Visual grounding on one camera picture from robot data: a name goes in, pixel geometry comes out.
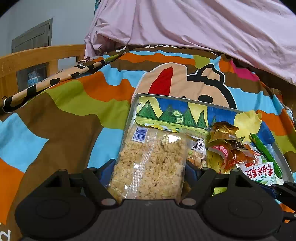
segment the wooden bed rail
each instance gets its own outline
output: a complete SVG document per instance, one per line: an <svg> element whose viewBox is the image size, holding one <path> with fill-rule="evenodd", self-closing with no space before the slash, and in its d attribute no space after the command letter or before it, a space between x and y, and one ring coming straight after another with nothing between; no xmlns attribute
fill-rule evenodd
<svg viewBox="0 0 296 241"><path fill-rule="evenodd" d="M57 45L24 50L0 57L0 101L18 92L16 72L37 64L47 63L47 76L58 72L58 60L84 58L85 44Z"/></svg>

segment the cartoon character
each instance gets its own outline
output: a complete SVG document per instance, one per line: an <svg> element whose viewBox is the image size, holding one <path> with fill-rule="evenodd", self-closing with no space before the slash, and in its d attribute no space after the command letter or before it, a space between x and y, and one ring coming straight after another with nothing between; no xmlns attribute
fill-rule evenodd
<svg viewBox="0 0 296 241"><path fill-rule="evenodd" d="M136 93L168 95L236 109L229 89L224 85L224 74L207 64L187 76L182 64L165 63L142 77Z"/></svg>

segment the wall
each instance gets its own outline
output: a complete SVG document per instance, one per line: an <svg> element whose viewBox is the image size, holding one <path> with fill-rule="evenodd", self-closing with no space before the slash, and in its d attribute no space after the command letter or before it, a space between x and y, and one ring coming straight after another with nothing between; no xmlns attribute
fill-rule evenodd
<svg viewBox="0 0 296 241"><path fill-rule="evenodd" d="M83 44L96 0L20 0L0 18L0 56L11 53L11 41L53 18L52 45ZM75 58L59 60L59 69Z"/></svg>

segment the door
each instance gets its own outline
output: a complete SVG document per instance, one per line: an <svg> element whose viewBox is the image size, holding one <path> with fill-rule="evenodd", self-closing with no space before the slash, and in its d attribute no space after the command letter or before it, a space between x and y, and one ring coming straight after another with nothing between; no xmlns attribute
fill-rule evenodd
<svg viewBox="0 0 296 241"><path fill-rule="evenodd" d="M52 19L49 19L11 42L12 53L39 47L51 46L52 41ZM38 81L47 78L46 63L35 65L17 72L18 91L22 91Z"/></svg>

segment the bed sheet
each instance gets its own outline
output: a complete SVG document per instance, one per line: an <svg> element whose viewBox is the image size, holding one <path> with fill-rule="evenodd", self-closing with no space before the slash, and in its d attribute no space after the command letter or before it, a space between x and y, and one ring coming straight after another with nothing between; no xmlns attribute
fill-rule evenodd
<svg viewBox="0 0 296 241"><path fill-rule="evenodd" d="M56 170L78 173L117 158L135 93L250 111L249 119L267 124L296 171L293 123L280 95L255 73L238 68L224 54L163 45L125 48L84 59L2 102L0 231L10 230L11 241L20 237L14 220L17 204ZM192 109L191 114L201 111L208 126L213 110ZM252 126L255 133L260 121Z"/></svg>
<svg viewBox="0 0 296 241"><path fill-rule="evenodd" d="M116 45L215 50L296 84L296 16L278 0L102 0L86 57Z"/></svg>

